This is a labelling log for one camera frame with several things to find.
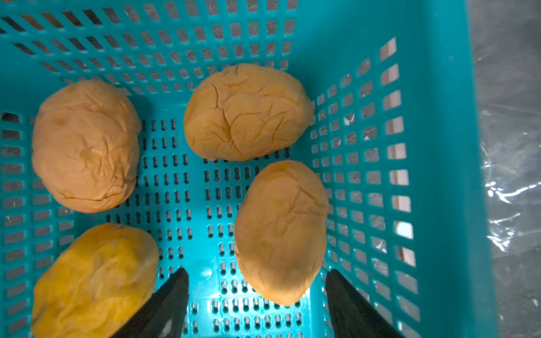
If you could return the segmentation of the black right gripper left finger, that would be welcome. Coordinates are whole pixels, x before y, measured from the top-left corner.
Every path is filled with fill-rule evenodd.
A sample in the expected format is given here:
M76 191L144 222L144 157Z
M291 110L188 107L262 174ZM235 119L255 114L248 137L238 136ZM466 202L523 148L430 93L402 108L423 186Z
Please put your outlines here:
M180 268L112 338L181 337L188 299L189 276Z

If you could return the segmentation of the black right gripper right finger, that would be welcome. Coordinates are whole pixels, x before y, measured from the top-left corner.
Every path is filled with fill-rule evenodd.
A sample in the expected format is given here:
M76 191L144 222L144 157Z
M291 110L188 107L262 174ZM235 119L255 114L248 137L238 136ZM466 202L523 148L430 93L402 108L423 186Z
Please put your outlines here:
M325 291L336 338L402 338L338 270L327 274Z

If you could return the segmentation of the yellow potato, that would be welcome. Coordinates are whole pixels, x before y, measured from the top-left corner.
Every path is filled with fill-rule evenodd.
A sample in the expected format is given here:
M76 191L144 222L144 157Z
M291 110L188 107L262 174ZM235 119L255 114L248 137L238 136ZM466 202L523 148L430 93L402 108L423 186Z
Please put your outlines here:
M159 249L146 231L115 223L79 236L33 290L34 337L111 337L150 299Z

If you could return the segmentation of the wrinkled potato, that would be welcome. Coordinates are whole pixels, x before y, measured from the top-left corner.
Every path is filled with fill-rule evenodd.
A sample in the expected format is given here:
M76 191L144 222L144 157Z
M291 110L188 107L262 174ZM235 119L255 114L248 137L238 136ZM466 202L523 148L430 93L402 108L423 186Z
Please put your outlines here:
M139 115L120 89L98 80L70 84L39 107L32 165L60 205L107 211L135 188L140 131Z
M293 145L313 117L299 80L282 70L239 63L194 90L185 110L185 138L204 159L244 162Z

